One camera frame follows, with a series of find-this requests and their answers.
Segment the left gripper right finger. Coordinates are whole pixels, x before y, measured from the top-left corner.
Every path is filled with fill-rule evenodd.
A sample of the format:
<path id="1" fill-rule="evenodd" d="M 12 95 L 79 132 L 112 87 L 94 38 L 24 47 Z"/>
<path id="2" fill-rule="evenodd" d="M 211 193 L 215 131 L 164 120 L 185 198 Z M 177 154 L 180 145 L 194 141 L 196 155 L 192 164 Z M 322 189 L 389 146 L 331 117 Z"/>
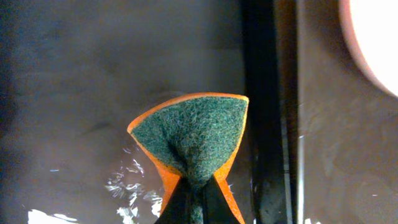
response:
<path id="1" fill-rule="evenodd" d="M 214 177 L 203 187 L 202 193 L 204 224 L 239 224 Z"/>

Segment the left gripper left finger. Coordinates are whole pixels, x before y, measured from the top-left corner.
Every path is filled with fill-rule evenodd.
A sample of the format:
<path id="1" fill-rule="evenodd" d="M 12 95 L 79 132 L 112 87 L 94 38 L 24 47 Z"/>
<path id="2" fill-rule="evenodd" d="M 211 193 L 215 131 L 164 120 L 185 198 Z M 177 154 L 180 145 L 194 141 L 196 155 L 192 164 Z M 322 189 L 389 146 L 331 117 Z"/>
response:
<path id="1" fill-rule="evenodd" d="M 189 224 L 191 223 L 191 209 L 193 190 L 186 178 L 177 182 L 176 188 L 164 211 L 154 224 Z"/>

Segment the green orange sponge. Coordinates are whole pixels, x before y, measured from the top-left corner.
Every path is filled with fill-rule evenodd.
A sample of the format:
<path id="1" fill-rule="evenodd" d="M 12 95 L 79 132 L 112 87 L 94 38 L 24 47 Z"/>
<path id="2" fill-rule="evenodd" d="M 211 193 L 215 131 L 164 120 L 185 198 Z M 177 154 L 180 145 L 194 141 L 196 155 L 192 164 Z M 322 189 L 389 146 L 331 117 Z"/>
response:
<path id="1" fill-rule="evenodd" d="M 228 185 L 244 135 L 249 98 L 229 93 L 192 93 L 165 101 L 127 127 L 155 165 L 164 186 L 160 215 L 177 182 L 193 190 L 191 223 L 204 223 L 203 187 L 214 177 L 239 223 L 244 218 Z"/>

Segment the white plate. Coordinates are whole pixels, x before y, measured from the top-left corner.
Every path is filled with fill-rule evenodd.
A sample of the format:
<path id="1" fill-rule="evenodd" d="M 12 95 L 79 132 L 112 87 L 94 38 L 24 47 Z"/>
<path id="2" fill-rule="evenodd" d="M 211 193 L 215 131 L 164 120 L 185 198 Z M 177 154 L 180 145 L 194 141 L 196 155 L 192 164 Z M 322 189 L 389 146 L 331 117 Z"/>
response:
<path id="1" fill-rule="evenodd" d="M 348 50 L 364 76 L 397 97 L 397 0 L 339 0 Z"/>

